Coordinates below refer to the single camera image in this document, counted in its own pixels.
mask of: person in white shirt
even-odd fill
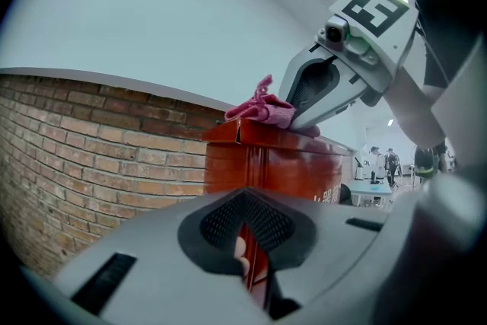
[[[371,153],[376,156],[375,163],[372,166],[372,171],[375,172],[377,179],[383,179],[386,176],[386,158],[379,152],[377,146],[371,148]]]

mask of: pink towel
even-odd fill
[[[272,76],[267,75],[258,85],[255,94],[247,102],[236,106],[225,113],[225,120],[248,118],[254,121],[275,125],[280,129],[287,129],[291,125],[296,109],[289,103],[279,100],[275,95],[268,94],[272,83]],[[320,129],[314,126],[300,131],[310,137],[320,135]]]

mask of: blue table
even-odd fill
[[[383,207],[387,199],[390,199],[393,191],[389,187],[387,179],[380,180],[379,184],[371,184],[370,180],[352,180],[345,185],[352,193],[352,201],[354,196],[357,198],[356,206],[360,206],[363,198],[380,197],[380,206]]]

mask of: pink knitted fabric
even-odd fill
[[[289,103],[279,100],[275,95],[268,94],[272,76],[267,75],[258,85],[255,94],[247,102],[236,106],[225,113],[225,120],[248,118],[258,122],[287,129],[291,125],[296,109]],[[310,137],[320,135],[320,129],[314,126],[300,132]]]

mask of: finger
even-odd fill
[[[249,273],[249,269],[250,269],[250,262],[245,257],[241,257],[239,260],[243,266],[243,276],[247,276],[247,273]]]
[[[235,244],[235,257],[242,257],[245,253],[247,245],[242,237],[237,237],[237,243]]]

